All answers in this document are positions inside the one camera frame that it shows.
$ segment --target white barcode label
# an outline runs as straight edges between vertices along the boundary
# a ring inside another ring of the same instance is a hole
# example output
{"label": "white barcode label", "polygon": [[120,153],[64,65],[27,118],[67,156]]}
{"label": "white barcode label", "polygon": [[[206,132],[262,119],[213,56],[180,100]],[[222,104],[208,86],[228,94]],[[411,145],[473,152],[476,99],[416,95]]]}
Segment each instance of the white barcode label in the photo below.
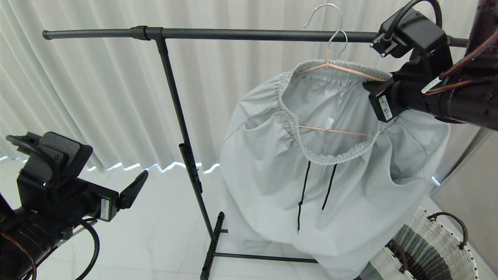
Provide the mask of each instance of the white barcode label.
{"label": "white barcode label", "polygon": [[426,92],[430,91],[433,87],[435,87],[437,84],[441,83],[441,80],[439,79],[439,77],[437,77],[436,79],[432,80],[430,83],[427,84],[427,86],[425,86],[421,92],[423,94],[425,94]]}
{"label": "white barcode label", "polygon": [[109,201],[104,198],[100,201],[100,218],[109,220]]}
{"label": "white barcode label", "polygon": [[392,119],[391,108],[389,108],[389,103],[387,102],[387,98],[385,95],[382,95],[379,99],[380,106],[382,107],[382,112],[384,112],[384,117],[386,121]]}

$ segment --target curtain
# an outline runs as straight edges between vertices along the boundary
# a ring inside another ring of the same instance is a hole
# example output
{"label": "curtain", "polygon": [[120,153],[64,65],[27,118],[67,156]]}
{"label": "curtain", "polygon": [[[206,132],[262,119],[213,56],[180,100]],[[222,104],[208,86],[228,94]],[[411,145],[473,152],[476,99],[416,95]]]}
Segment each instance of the curtain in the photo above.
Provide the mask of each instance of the curtain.
{"label": "curtain", "polygon": [[[407,1],[334,0],[343,30],[377,32]],[[182,161],[182,142],[154,42],[131,38],[46,41],[42,30],[184,28],[301,30],[323,0],[1,1],[1,156],[18,152],[5,136],[54,131],[94,148],[88,167],[122,164],[160,168]],[[443,28],[468,37],[477,1],[441,0]],[[416,9],[433,19],[431,6]],[[308,26],[335,30],[337,12],[324,8]],[[198,162],[218,160],[238,99],[272,76],[308,59],[322,59],[318,42],[167,41],[180,100]],[[344,43],[333,43],[337,58]],[[464,54],[452,48],[454,59]],[[386,71],[407,61],[380,58],[368,44],[349,43],[342,60]],[[456,139],[456,146],[466,146]]]}

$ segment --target white tag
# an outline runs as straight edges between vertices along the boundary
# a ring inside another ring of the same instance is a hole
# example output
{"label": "white tag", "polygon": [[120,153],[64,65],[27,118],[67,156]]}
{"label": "white tag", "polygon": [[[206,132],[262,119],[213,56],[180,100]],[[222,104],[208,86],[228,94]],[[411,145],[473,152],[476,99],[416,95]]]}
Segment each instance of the white tag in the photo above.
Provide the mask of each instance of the white tag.
{"label": "white tag", "polygon": [[100,200],[100,218],[109,220],[109,201],[107,199]]}
{"label": "white tag", "polygon": [[439,79],[439,77],[437,77],[436,79],[432,80],[432,82],[428,83],[427,86],[425,86],[421,92],[423,94],[425,94],[426,92],[430,91],[433,87],[435,87],[437,84],[441,83],[441,80]]}
{"label": "white tag", "polygon": [[325,125],[325,129],[329,130],[332,128],[332,124],[334,123],[334,120],[331,118],[327,118],[327,124]]}
{"label": "white tag", "polygon": [[380,102],[380,107],[382,107],[382,112],[384,113],[384,117],[386,121],[392,119],[391,108],[389,108],[389,103],[387,102],[387,98],[385,95],[382,95],[378,101]]}

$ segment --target black drawstring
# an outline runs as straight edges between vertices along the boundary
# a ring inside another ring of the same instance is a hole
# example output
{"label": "black drawstring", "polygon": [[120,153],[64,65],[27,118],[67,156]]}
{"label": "black drawstring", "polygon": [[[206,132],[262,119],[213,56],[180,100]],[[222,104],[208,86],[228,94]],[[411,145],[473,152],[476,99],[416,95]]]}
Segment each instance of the black drawstring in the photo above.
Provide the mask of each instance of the black drawstring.
{"label": "black drawstring", "polygon": [[299,206],[299,212],[297,213],[297,231],[301,227],[301,223],[299,222],[299,218],[301,217],[301,205],[303,205],[304,200],[304,190],[306,189],[306,181],[308,180],[308,173],[310,171],[311,161],[308,161],[308,168],[306,169],[306,176],[304,177],[304,185],[303,185],[303,194],[301,195],[301,201],[297,204]]}
{"label": "black drawstring", "polygon": [[322,210],[325,209],[325,204],[327,204],[327,199],[329,198],[330,188],[332,186],[332,179],[334,179],[334,174],[336,173],[337,163],[334,165],[334,170],[332,170],[332,176],[330,176],[329,189],[327,190],[327,195],[325,196],[325,201],[323,202]]}

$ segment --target gray stripe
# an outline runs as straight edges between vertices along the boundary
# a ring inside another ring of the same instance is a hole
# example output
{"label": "gray stripe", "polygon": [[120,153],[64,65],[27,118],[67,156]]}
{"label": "gray stripe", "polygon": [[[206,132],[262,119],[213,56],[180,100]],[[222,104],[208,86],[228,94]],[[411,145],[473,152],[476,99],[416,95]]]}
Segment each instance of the gray stripe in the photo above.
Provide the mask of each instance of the gray stripe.
{"label": "gray stripe", "polygon": [[360,280],[384,280],[380,273],[369,262],[367,267],[360,273]]}
{"label": "gray stripe", "polygon": [[429,279],[452,280],[444,258],[412,228],[404,225],[393,239],[413,257]]}

